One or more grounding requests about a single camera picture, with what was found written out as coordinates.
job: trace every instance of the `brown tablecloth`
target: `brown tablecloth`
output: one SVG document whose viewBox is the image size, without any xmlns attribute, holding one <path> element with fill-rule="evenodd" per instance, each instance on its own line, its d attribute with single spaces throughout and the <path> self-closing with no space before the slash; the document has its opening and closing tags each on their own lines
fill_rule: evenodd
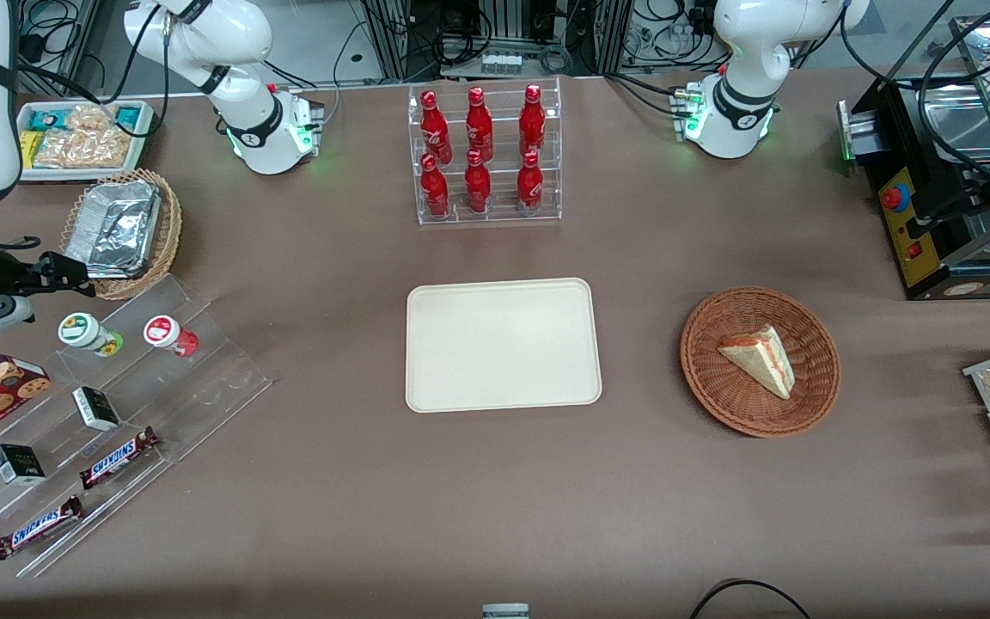
<svg viewBox="0 0 990 619">
<path fill-rule="evenodd" d="M 145 163 L 184 207 L 174 272 L 279 380 L 44 576 L 0 564 L 0 616 L 686 616 L 734 576 L 824 618 L 990 616 L 990 427 L 960 376 L 990 357 L 990 302 L 903 301 L 838 156 L 835 103 L 868 83 L 798 71 L 770 136 L 719 161 L 566 79 L 565 220 L 480 230 L 415 223 L 406 88 L 346 91 L 322 156 L 278 177 L 232 156 L 204 98 L 170 102 Z M 79 191 L 17 188 L 0 240 L 55 246 Z M 592 286 L 598 403 L 408 410 L 413 287 L 554 277 Z M 682 322 L 734 285 L 835 337 L 841 397 L 809 434 L 744 438 L 685 387 Z M 34 305 L 0 352 L 43 359 L 59 317 L 114 307 Z"/>
</svg>

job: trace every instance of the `wicker basket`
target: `wicker basket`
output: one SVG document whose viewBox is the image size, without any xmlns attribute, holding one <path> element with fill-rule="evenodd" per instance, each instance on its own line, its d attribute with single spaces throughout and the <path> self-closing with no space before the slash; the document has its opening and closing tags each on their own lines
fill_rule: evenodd
<svg viewBox="0 0 990 619">
<path fill-rule="evenodd" d="M 782 400 L 718 352 L 721 340 L 767 324 L 778 329 L 797 384 Z M 810 430 L 840 392 L 840 358 L 828 330 L 793 298 L 765 287 L 735 287 L 705 299 L 687 319 L 680 344 L 690 389 L 716 419 L 762 438 Z"/>
<path fill-rule="evenodd" d="M 110 176 L 109 179 L 98 181 L 98 185 L 105 183 L 127 183 L 128 181 L 149 181 L 162 190 L 162 206 L 158 212 L 158 222 L 155 224 L 155 240 L 150 251 L 150 266 L 148 272 L 138 279 L 91 279 L 98 297 L 109 299 L 109 301 L 125 301 L 135 295 L 148 290 L 151 286 L 160 281 L 162 275 L 170 270 L 170 264 L 174 263 L 174 255 L 178 252 L 178 235 L 181 233 L 181 206 L 178 204 L 178 196 L 174 195 L 167 181 L 148 169 L 133 169 Z M 70 215 L 67 216 L 67 226 L 64 227 L 64 234 L 59 237 L 59 251 L 67 249 L 67 240 L 71 239 L 71 232 L 75 230 L 75 219 L 79 214 L 79 207 L 83 206 L 83 196 L 75 200 L 75 207 L 71 208 Z"/>
</svg>

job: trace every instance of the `gray object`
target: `gray object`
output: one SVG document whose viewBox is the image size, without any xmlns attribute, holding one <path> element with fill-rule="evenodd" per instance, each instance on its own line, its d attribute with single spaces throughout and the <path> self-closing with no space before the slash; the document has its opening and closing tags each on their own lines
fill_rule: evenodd
<svg viewBox="0 0 990 619">
<path fill-rule="evenodd" d="M 148 271 L 162 191 L 148 181 L 111 183 L 83 196 L 64 254 L 92 279 L 135 279 Z"/>
<path fill-rule="evenodd" d="M 121 419 L 118 419 L 117 411 L 113 410 L 113 405 L 109 403 L 105 393 L 83 385 L 72 391 L 71 397 L 74 397 L 75 408 L 78 408 L 79 414 L 83 416 L 82 422 L 87 427 L 93 427 L 100 432 L 117 430 Z"/>
</svg>

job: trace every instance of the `snickers bar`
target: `snickers bar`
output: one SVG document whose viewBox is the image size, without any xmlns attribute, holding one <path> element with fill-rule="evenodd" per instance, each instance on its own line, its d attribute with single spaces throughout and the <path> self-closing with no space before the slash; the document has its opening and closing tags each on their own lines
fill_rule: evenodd
<svg viewBox="0 0 990 619">
<path fill-rule="evenodd" d="M 82 488 L 87 490 L 94 488 L 102 479 L 109 477 L 127 463 L 132 462 L 135 457 L 144 453 L 146 448 L 157 443 L 158 437 L 155 436 L 152 428 L 150 426 L 145 427 L 144 431 L 133 436 L 132 440 L 129 440 L 125 445 L 121 445 L 113 454 L 107 455 L 93 467 L 80 473 L 79 477 L 82 477 Z"/>
<path fill-rule="evenodd" d="M 78 497 L 71 497 L 58 508 L 51 510 L 40 518 L 30 522 L 25 528 L 19 529 L 13 536 L 0 537 L 0 561 L 7 559 L 19 551 L 25 544 L 36 538 L 46 536 L 52 529 L 58 528 L 72 518 L 83 517 L 83 503 Z"/>
</svg>

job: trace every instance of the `floor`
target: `floor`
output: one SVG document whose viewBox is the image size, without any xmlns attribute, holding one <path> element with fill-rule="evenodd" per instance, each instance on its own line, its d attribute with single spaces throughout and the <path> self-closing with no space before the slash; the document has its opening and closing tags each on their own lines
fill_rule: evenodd
<svg viewBox="0 0 990 619">
<path fill-rule="evenodd" d="M 132 0 L 106 0 L 100 3 L 99 15 L 95 19 L 94 31 L 88 39 L 87 52 L 101 58 L 109 77 L 105 85 L 101 80 L 101 70 L 97 63 L 82 63 L 76 76 L 80 83 L 88 87 L 109 91 L 115 86 L 114 78 L 120 75 L 119 67 L 125 66 L 130 50 L 129 42 L 121 27 L 121 13 Z M 263 8 L 272 28 L 274 28 L 274 50 L 271 62 L 314 83 L 330 83 L 334 77 L 341 83 L 360 85 L 378 83 L 384 77 L 378 66 L 376 55 L 370 43 L 367 27 L 354 33 L 345 50 L 341 50 L 346 36 L 358 24 L 358 16 L 364 15 L 358 0 L 254 0 Z M 652 7 L 660 4 L 655 0 Z M 856 50 L 873 65 L 894 63 L 915 35 L 930 19 L 942 0 L 872 0 L 863 21 L 853 30 L 850 42 Z M 412 4 L 412 14 L 423 17 L 436 7 L 432 0 L 416 0 Z M 979 15 L 990 9 L 990 0 L 958 0 L 952 5 L 949 16 Z M 422 28 L 432 33 L 437 27 L 436 20 L 428 20 Z M 926 47 L 932 40 L 948 39 L 948 19 L 940 20 L 930 34 L 924 38 L 923 46 L 916 51 L 912 63 L 927 63 Z M 334 60 L 338 60 L 337 74 L 334 74 Z M 431 76 L 431 71 L 423 71 L 429 59 L 423 51 L 412 51 L 408 73 L 415 74 L 416 81 Z M 833 36 L 828 43 L 809 59 L 809 68 L 850 66 L 855 64 L 842 46 L 841 39 Z M 263 78 L 276 83 L 287 83 L 287 79 L 272 74 L 260 67 Z M 172 93 L 192 93 L 193 87 L 177 75 L 170 78 Z M 158 63 L 143 59 L 133 65 L 127 77 L 127 95 L 156 94 L 162 92 L 162 67 Z"/>
<path fill-rule="evenodd" d="M 872 65 L 891 65 L 900 58 L 904 50 L 911 46 L 915 35 L 919 34 L 931 15 L 942 5 L 943 0 L 872 0 L 869 11 L 861 23 L 850 32 L 850 44 L 865 62 Z M 909 64 L 926 64 L 931 56 L 926 54 L 927 44 L 933 40 L 950 40 L 950 17 L 955 15 L 982 15 L 990 10 L 990 0 L 957 0 L 944 19 L 932 28 L 923 39 L 919 50 L 908 60 Z M 828 43 L 815 52 L 806 67 L 828 68 L 853 66 L 842 39 L 833 36 Z"/>
</svg>

